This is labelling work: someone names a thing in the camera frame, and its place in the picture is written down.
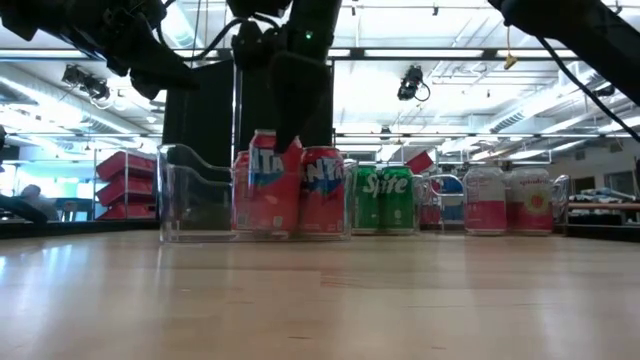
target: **person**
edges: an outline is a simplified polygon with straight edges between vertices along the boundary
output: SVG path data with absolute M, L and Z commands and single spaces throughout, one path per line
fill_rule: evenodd
M 53 202 L 42 197 L 41 193 L 42 189 L 39 186 L 31 184 L 22 190 L 20 197 L 25 203 L 45 214 L 49 221 L 58 221 L 58 210 Z

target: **wall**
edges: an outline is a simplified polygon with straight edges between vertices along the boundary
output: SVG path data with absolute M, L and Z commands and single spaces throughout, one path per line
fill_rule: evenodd
M 573 178 L 595 177 L 596 187 L 604 187 L 605 174 L 635 169 L 635 158 L 640 158 L 640 144 L 631 139 L 621 140 L 622 152 L 611 153 L 609 146 L 587 148 L 586 159 L 576 161 L 575 151 L 569 151 L 554 159 L 548 169 L 552 177 L 569 175 Z

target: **metal pole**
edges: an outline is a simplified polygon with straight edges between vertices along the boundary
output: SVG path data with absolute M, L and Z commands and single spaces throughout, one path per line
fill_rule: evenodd
M 91 196 L 91 219 L 96 220 L 96 189 L 98 181 L 98 149 L 93 149 L 93 196 Z
M 124 218 L 129 220 L 129 150 L 124 150 Z

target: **desk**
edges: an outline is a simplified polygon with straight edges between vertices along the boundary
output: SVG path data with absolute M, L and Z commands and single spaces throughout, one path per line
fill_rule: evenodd
M 0 359 L 629 359 L 640 246 L 356 238 L 0 242 Z

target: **green soda can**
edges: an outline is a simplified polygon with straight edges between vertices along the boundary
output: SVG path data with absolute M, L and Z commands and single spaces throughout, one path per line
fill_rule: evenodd
M 380 176 L 380 226 L 389 234 L 415 231 L 413 173 L 408 166 L 390 166 Z
M 355 219 L 352 233 L 370 235 L 380 227 L 378 192 L 380 180 L 375 165 L 360 165 L 356 179 Z

